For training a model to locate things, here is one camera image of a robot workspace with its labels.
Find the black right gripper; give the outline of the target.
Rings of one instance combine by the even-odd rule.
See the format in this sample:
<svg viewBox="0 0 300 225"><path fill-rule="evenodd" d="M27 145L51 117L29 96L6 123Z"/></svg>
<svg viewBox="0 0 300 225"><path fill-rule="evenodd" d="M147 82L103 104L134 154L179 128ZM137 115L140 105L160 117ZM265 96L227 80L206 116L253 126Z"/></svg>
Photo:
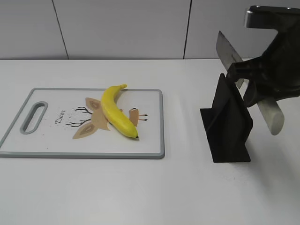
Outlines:
<svg viewBox="0 0 300 225"><path fill-rule="evenodd" d="M276 101L300 95L300 10L292 7L250 6L245 26L276 30L277 35L262 53L243 62L234 62L226 78L247 83L243 96L249 108L265 98Z"/></svg>

